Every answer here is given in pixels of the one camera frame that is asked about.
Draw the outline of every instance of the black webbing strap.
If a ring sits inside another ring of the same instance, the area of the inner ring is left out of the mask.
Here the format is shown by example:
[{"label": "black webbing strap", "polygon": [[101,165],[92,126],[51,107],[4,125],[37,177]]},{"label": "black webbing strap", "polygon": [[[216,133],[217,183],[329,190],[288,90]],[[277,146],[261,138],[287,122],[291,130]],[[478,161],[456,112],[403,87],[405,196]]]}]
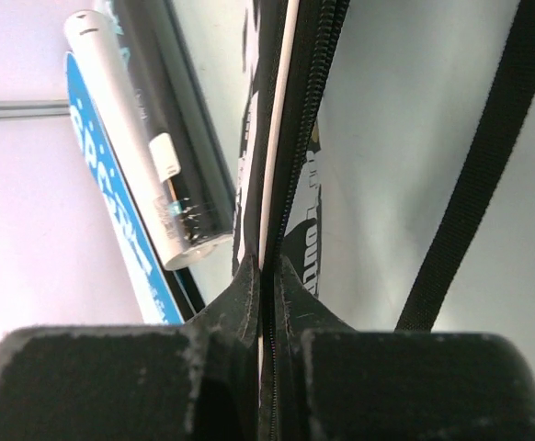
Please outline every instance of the black webbing strap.
[{"label": "black webbing strap", "polygon": [[472,146],[397,331],[430,331],[535,95],[535,0],[521,0]]}]

